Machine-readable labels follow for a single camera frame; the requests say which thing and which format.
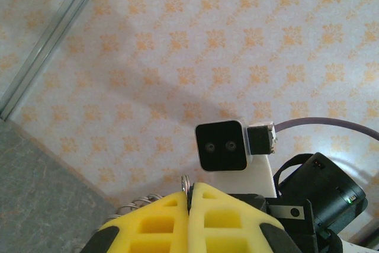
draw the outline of black camera module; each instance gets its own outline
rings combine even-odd
[[[215,145],[211,142],[208,142],[206,145],[205,145],[205,149],[207,152],[214,152],[214,150],[216,149]]]
[[[206,171],[244,170],[245,127],[237,120],[200,124],[195,129],[200,165]]]

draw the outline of camera lens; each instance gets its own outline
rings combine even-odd
[[[205,150],[207,151],[207,152],[214,152],[214,150],[215,150],[215,145],[213,144],[213,143],[211,143],[211,142],[208,142],[206,145],[205,145]]]
[[[237,144],[236,144],[235,142],[227,142],[227,143],[225,144],[225,147],[226,147],[226,149],[229,150],[229,151],[235,151],[236,148],[237,148]]]

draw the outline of wallpaper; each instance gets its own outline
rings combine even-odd
[[[90,0],[12,120],[119,205],[181,189],[198,123],[325,116],[379,129],[379,0]],[[332,158],[378,218],[379,144],[329,126],[278,134],[276,171]]]
[[[63,0],[0,0],[0,97]]]

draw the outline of purple cable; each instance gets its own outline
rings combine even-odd
[[[282,123],[275,125],[275,132],[280,132],[281,130],[289,129],[290,127],[302,126],[304,124],[327,124],[330,126],[344,127],[349,130],[355,130],[357,132],[363,133],[367,136],[371,136],[373,139],[379,141],[379,132],[370,129],[369,127],[362,126],[361,124],[352,123],[350,121],[344,121],[332,118],[323,117],[308,117],[300,118],[289,121],[283,121]]]

